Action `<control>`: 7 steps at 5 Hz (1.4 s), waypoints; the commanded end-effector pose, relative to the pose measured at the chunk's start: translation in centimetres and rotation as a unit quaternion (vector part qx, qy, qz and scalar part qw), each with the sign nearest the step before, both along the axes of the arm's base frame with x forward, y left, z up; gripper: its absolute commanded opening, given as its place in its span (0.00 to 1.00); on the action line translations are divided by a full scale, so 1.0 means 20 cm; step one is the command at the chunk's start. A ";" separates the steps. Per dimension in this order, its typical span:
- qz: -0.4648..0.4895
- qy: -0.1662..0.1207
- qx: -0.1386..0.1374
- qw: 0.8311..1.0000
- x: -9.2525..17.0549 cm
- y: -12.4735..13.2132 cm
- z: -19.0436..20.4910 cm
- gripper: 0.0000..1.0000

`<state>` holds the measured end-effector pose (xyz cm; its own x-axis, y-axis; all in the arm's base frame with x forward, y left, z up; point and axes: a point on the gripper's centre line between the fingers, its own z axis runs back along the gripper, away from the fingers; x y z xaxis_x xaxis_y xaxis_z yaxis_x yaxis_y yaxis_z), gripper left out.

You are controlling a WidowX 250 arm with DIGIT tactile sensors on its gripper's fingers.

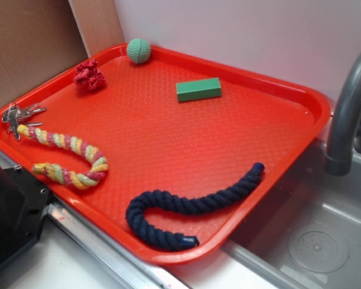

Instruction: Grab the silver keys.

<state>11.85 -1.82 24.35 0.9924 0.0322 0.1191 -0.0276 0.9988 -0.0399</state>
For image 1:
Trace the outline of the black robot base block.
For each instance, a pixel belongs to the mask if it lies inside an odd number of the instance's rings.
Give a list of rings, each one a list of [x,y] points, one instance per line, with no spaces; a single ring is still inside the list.
[[[39,241],[50,199],[26,169],[0,166],[0,270]]]

